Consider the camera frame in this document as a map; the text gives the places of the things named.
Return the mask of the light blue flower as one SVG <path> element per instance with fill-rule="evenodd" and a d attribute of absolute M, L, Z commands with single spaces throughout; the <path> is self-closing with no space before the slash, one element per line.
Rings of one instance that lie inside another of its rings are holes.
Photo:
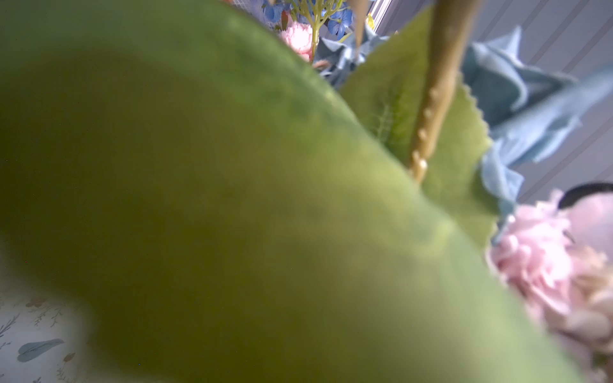
<path fill-rule="evenodd" d="M 612 92 L 612 69 L 582 80 L 518 57 L 522 30 L 464 44 L 428 18 L 362 44 L 322 39 L 321 76 L 385 146 L 359 196 L 420 227 L 439 208 L 477 244 L 498 241 L 517 208 L 517 166 L 560 147 L 581 116 Z"/>

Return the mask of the blue hydrangea flower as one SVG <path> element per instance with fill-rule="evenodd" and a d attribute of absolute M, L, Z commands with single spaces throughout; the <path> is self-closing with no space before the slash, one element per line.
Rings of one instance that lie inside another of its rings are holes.
<path fill-rule="evenodd" d="M 291 22 L 315 25 L 318 29 L 325 26 L 329 36 L 339 41 L 353 30 L 354 11 L 347 1 L 255 1 L 257 11 L 277 31 L 286 30 Z"/>

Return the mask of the orange flower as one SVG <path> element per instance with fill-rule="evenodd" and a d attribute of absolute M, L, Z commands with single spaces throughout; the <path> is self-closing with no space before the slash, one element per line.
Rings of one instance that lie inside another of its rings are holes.
<path fill-rule="evenodd" d="M 580 382 L 306 62 L 220 1 L 1 4 L 1 254 L 177 382 Z"/>

